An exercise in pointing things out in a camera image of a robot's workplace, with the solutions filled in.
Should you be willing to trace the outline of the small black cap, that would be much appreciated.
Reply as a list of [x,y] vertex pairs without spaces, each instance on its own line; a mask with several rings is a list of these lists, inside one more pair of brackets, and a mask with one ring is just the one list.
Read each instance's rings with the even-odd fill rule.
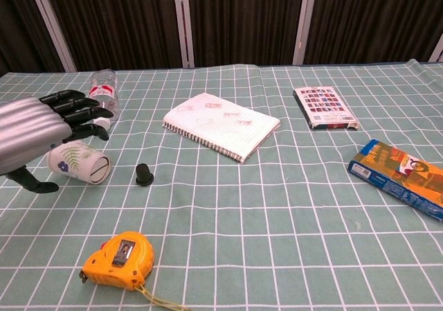
[[149,186],[154,181],[154,175],[151,173],[146,163],[140,163],[136,166],[136,183],[139,186]]

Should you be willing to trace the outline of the white floral paper cup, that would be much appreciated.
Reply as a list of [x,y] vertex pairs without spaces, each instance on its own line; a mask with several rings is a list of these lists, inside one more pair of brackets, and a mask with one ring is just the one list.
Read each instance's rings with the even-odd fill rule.
[[52,172],[93,185],[101,184],[111,171],[110,158],[80,140],[51,150],[46,161]]

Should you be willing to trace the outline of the green grid tablecloth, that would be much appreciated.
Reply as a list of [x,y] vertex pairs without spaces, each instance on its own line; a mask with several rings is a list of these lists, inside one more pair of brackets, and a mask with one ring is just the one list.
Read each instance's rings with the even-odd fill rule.
[[[80,280],[123,231],[155,249],[148,290],[193,311],[443,311],[443,223],[347,171],[371,139],[443,167],[443,63],[119,71],[118,85],[110,139],[88,139],[111,159],[103,184],[45,159],[28,167],[56,193],[0,177],[0,311],[165,311]],[[299,87],[335,88],[359,129],[312,130]],[[203,92],[280,127],[242,165],[163,128]]]

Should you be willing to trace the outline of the clear plastic water bottle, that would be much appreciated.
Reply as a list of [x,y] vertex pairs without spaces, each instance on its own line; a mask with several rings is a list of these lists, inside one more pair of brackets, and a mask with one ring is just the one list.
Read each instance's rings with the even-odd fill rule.
[[109,110],[113,114],[110,118],[98,117],[93,120],[94,124],[102,126],[108,131],[118,120],[120,114],[116,73],[111,69],[96,71],[91,77],[88,97],[99,102],[100,107]]

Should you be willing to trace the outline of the yellow tape measure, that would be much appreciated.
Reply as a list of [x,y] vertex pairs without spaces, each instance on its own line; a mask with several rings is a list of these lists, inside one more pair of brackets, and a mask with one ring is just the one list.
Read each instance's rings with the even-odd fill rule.
[[155,250],[149,240],[137,231],[125,231],[104,242],[83,264],[79,277],[100,285],[138,291],[154,305],[171,311],[192,311],[184,305],[154,296],[145,288],[152,271]]

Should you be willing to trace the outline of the orange blue cardboard box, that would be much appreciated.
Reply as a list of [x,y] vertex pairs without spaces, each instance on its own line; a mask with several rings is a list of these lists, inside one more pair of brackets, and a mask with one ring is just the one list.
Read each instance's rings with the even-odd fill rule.
[[443,168],[372,139],[354,156],[347,170],[443,222]]

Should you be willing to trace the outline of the black partition panel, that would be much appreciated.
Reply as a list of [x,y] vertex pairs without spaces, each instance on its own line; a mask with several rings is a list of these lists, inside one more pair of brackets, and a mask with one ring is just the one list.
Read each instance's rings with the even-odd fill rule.
[[50,0],[76,69],[182,66],[174,0]]
[[443,0],[315,0],[304,62],[426,62],[442,34]]
[[0,77],[63,71],[35,0],[0,0]]
[[293,61],[302,0],[189,0],[195,66]]

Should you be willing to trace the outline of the white spiral notebook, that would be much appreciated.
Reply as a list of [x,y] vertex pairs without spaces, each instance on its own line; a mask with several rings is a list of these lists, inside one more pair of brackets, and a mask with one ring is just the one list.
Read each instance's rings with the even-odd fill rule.
[[171,109],[163,127],[244,163],[280,126],[280,120],[202,93]]

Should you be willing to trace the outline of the small patterned book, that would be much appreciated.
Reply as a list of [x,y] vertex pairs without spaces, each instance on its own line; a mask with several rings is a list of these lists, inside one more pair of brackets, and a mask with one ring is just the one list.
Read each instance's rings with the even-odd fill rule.
[[312,130],[353,129],[358,120],[333,87],[299,87],[293,90],[304,117]]

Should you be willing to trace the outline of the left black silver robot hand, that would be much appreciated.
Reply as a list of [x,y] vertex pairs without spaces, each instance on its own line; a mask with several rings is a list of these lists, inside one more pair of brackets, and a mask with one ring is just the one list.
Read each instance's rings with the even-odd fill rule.
[[30,96],[0,105],[0,177],[37,194],[54,193],[59,186],[39,181],[26,164],[58,146],[98,136],[109,139],[93,119],[114,114],[84,93],[67,89],[38,98]]

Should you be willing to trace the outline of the white partition frame post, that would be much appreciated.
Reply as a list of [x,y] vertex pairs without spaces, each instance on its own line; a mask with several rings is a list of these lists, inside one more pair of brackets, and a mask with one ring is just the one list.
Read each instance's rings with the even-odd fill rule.
[[190,0],[174,0],[183,68],[194,68]]
[[66,43],[64,34],[50,0],[35,0],[35,2],[39,8],[39,12],[44,20],[64,70],[70,73],[76,72],[77,68],[75,62],[72,58],[68,44]]
[[302,0],[296,34],[296,44],[293,51],[293,65],[301,65],[304,63],[314,3],[315,0]]
[[429,57],[428,61],[438,62],[442,55],[443,55],[443,33],[441,34],[437,44],[435,45],[435,48],[433,49],[433,52],[431,53],[431,56]]

